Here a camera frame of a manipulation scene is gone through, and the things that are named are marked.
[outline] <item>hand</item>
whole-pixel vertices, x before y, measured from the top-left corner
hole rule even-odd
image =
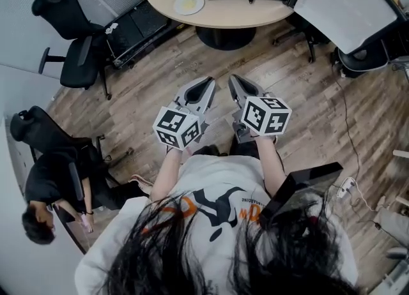
[[[86,214],[85,219],[88,222],[88,232],[91,233],[94,231],[94,215]]]

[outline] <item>wooden floor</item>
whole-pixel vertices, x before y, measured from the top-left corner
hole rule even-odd
[[[191,150],[212,143],[220,151],[227,150],[233,136],[231,113],[236,110],[228,78],[236,73],[283,98],[293,109],[277,145],[286,172],[338,161],[344,167],[337,181],[340,185],[346,176],[355,177],[357,161],[346,133],[338,80],[345,90],[350,134],[360,155],[360,189],[371,206],[382,194],[387,202],[393,201],[409,184],[409,160],[392,155],[393,149],[409,148],[409,83],[404,74],[389,67],[355,80],[342,79],[328,62],[333,45],[316,47],[314,64],[308,63],[307,44],[301,36],[271,46],[272,38],[288,28],[285,22],[259,28],[250,45],[231,52],[207,47],[189,28],[132,70],[111,75],[111,101],[105,100],[100,84],[89,91],[64,89],[49,112],[74,136],[105,134],[103,150],[113,158],[133,147],[134,155],[113,171],[120,181],[136,172],[153,181],[164,157],[164,148],[152,132],[153,121],[178,88],[196,77],[214,77],[217,92],[207,113],[210,127]],[[354,190],[353,202],[358,197]],[[349,205],[350,196],[346,196],[336,209],[355,251],[359,284],[372,289],[395,265],[384,257],[395,242],[372,223],[357,223],[359,218]],[[356,210],[363,220],[373,217],[362,201]]]

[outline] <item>person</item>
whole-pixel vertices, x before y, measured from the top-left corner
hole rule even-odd
[[[352,295],[349,239],[311,194],[262,229],[258,216],[286,176],[270,137],[194,153],[170,149],[150,198],[128,200],[75,272],[79,295]]]
[[[98,176],[85,176],[83,172],[87,169],[79,169],[79,174],[83,175],[84,200],[77,200],[69,162],[70,158],[64,153],[46,153],[39,157],[28,175],[24,192],[27,209],[22,214],[22,224],[26,236],[37,244],[47,245],[55,238],[53,214],[47,209],[51,204],[64,210],[65,222],[81,222],[84,213],[92,232],[93,208],[105,206],[111,210],[121,209],[132,197],[148,196],[147,188],[144,188],[144,192],[139,187],[137,177],[125,185],[109,188],[105,180]]]

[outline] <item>white wall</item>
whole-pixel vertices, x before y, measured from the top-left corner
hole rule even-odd
[[[34,0],[0,0],[0,64],[37,72],[45,48],[65,56],[71,41],[64,40],[41,17],[31,13]],[[92,22],[106,25],[114,15],[99,0],[78,0]],[[47,63],[44,75],[59,78],[61,63]]]
[[[59,79],[0,64],[0,116],[12,116],[33,105],[46,109],[60,87]]]
[[[57,237],[47,246],[24,234],[21,214],[26,208],[17,185],[4,120],[0,122],[0,286],[9,295],[74,295],[73,274],[80,250],[55,218]]]

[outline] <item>sneaker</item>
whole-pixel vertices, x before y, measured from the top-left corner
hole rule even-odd
[[[137,181],[138,186],[142,190],[142,192],[144,192],[144,193],[146,193],[148,195],[151,194],[153,184],[150,181],[147,181],[146,179],[144,179],[143,177],[141,177],[138,174],[132,175],[130,177],[130,179],[128,180],[128,183],[130,183],[131,181]]]

